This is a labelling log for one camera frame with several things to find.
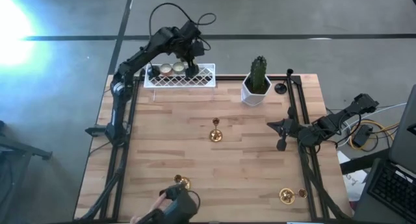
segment yellow cable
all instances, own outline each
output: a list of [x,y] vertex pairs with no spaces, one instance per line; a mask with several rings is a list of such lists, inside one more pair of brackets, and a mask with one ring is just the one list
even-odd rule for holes
[[[388,136],[391,138],[391,140],[392,140],[392,141],[395,139],[395,138],[392,136],[392,134],[389,132],[389,130],[390,130],[390,128],[393,128],[393,127],[397,126],[397,125],[398,125],[398,123],[395,123],[395,124],[392,124],[392,125],[390,125],[390,126],[384,127],[383,125],[381,125],[381,124],[377,123],[376,121],[371,121],[371,120],[361,120],[361,122],[362,122],[362,123],[371,123],[371,124],[377,125],[377,126],[379,126],[379,128],[381,128],[381,130],[380,130],[379,132],[375,132],[375,133],[380,133],[380,132],[385,131],[385,132],[387,132],[387,133],[388,133]],[[357,127],[357,125],[354,125],[354,126],[351,128],[351,132],[353,132],[353,131],[354,131],[354,129],[355,129],[356,127]],[[352,137],[350,137],[350,140],[349,140],[349,143],[350,143],[351,148],[353,148],[353,149],[355,149],[355,150],[362,150],[362,149],[364,148],[364,146],[366,146],[367,142],[365,142],[365,143],[364,143],[364,145],[363,145],[363,146],[361,146],[361,147],[356,147],[356,146],[354,146],[354,144],[352,143]]]

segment black metal frame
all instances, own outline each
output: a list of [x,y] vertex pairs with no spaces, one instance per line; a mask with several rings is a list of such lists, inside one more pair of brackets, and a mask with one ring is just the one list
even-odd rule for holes
[[[245,78],[246,78],[245,75],[217,75],[216,76],[217,81],[243,81]],[[294,91],[293,91],[294,90],[293,84],[296,85],[296,88],[298,89],[298,95],[299,95],[299,99],[300,99],[300,105],[301,105],[301,108],[302,108],[302,115],[303,115],[304,122],[305,122],[305,124],[309,124],[309,116],[308,116],[308,113],[307,113],[306,100],[305,100],[304,91],[303,91],[303,88],[302,88],[302,81],[301,81],[300,76],[292,75],[289,78],[287,76],[273,76],[273,75],[271,75],[271,76],[268,76],[268,78],[271,81],[281,81],[281,82],[285,82],[287,84],[288,91],[289,91],[289,100],[290,100],[290,103],[291,103],[291,107],[293,107],[293,109],[294,109],[294,118],[297,122],[299,122],[299,117],[298,117],[298,113],[297,113],[297,106],[296,106],[296,101],[295,101],[295,96],[294,96]],[[136,105],[136,101],[137,101],[137,97],[138,97],[138,88],[140,86],[140,81],[143,81],[143,80],[144,80],[144,78],[143,78],[142,75],[140,77],[135,77],[135,80],[134,80],[134,85],[135,86],[133,88],[133,96],[132,96],[132,100],[131,100],[129,119],[127,121],[127,142],[126,142],[126,145],[124,147],[122,147],[123,153],[122,153],[121,161],[125,161],[125,163],[127,163],[127,156],[128,156],[130,137],[131,137],[131,129],[132,129],[132,126],[133,126],[133,119],[134,119],[134,115],[135,115],[135,105]],[[108,168],[108,171],[107,171],[106,185],[108,185],[110,179],[114,175],[114,168],[115,168],[115,165],[116,165],[116,158],[117,158],[118,151],[119,151],[118,147],[113,147],[112,148],[111,156],[110,156],[110,160],[109,160],[109,168]],[[312,149],[310,154],[311,154],[311,158],[312,158],[311,162],[312,162],[312,166],[313,166],[313,171],[315,172],[315,175],[317,176],[318,181],[320,181],[322,183],[322,178],[320,176],[319,163],[318,163],[318,158],[317,158],[316,151],[314,149]],[[305,174],[305,169],[304,168],[306,166],[308,166],[308,165],[302,163],[302,171],[303,171],[303,175],[304,175],[305,188],[306,188],[307,193],[309,194],[307,196],[307,202],[308,202],[308,206],[309,206],[309,214],[310,214],[311,220],[314,221],[318,218],[317,217],[317,210],[316,210],[315,202],[314,202],[314,198],[313,198],[313,191],[312,191],[312,187],[311,187],[311,181],[308,179],[307,175]],[[107,210],[108,210],[108,204],[109,204],[109,200],[107,198],[101,206],[101,212],[100,212],[100,215],[99,215],[99,219],[73,220],[72,223],[114,223],[114,222],[117,222],[118,213],[119,213],[119,210],[120,210],[121,198],[122,198],[124,173],[125,173],[126,167],[127,166],[125,166],[123,168],[122,176],[118,179],[118,182],[117,182],[116,195],[115,195],[115,198],[114,198],[115,202],[114,202],[111,218],[107,218]],[[319,195],[319,197],[320,197],[320,205],[322,207],[323,218],[327,219],[327,218],[329,218],[328,208],[322,202],[323,201],[322,197],[320,195]]]

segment concrete floor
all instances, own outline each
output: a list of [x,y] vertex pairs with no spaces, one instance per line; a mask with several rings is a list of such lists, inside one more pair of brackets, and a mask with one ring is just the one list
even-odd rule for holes
[[[127,0],[0,1],[15,4],[13,10],[18,11],[19,21],[6,22],[11,30],[0,29],[0,38],[6,40],[21,28],[35,36],[117,35]],[[147,35],[151,10],[165,1],[181,5],[195,20],[214,12],[218,20],[201,28],[205,34],[416,33],[412,0],[133,0],[125,33]],[[12,27],[18,22],[24,27]],[[152,27],[180,27],[184,22],[180,11],[166,6],[154,15]],[[247,73],[257,55],[267,58],[268,73],[285,73],[288,68],[318,73],[328,108],[344,108],[361,92],[381,105],[402,103],[416,83],[413,39],[209,43],[212,50],[197,61],[215,63],[219,73]],[[96,121],[114,45],[115,41],[0,45],[0,119],[14,138],[53,151],[50,161],[33,158],[9,223],[72,219],[91,142],[84,129]],[[144,42],[124,42],[118,62],[141,45]],[[174,60],[161,55],[154,63]],[[400,120],[402,111],[388,110],[373,119],[389,125]],[[349,157],[360,156],[348,147],[341,150]]]

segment butcher block tabletop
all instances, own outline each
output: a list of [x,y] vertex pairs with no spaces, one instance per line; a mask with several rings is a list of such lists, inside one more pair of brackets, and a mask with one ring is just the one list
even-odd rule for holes
[[[318,77],[300,76],[309,118],[315,121],[326,114]],[[310,220],[307,199],[296,197],[286,205],[279,197],[282,188],[295,192],[305,188],[296,140],[287,138],[286,151],[279,152],[279,136],[266,125],[287,118],[289,94],[271,89],[263,103],[250,107],[241,103],[241,85],[242,81],[217,81],[214,90],[157,90],[154,100],[153,90],[140,86],[118,221],[144,216],[159,191],[174,184],[175,175],[188,177],[191,190],[201,197],[199,212],[191,221]],[[303,122],[296,88],[294,93]],[[97,124],[110,121],[111,109],[111,93],[105,92]],[[220,142],[209,139],[213,118],[220,120]],[[106,142],[105,136],[94,138],[90,150]],[[324,187],[341,210],[351,214],[337,152],[331,143],[321,146],[318,160]],[[75,218],[85,214],[103,191],[111,147],[106,145],[88,158]],[[313,191],[320,216],[319,198]]]

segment white pot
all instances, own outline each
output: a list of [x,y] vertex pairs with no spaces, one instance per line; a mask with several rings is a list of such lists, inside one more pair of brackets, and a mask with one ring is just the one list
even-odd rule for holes
[[260,104],[263,99],[266,97],[268,91],[270,90],[270,88],[272,87],[272,83],[271,81],[267,78],[267,76],[265,76],[265,79],[268,83],[268,88],[265,94],[255,94],[255,93],[251,93],[249,91],[249,89],[246,86],[246,81],[247,78],[250,76],[250,74],[248,74],[246,76],[246,78],[244,79],[244,81],[242,82],[242,88],[241,88],[241,101],[243,103],[246,103],[249,106],[256,106],[258,104]]

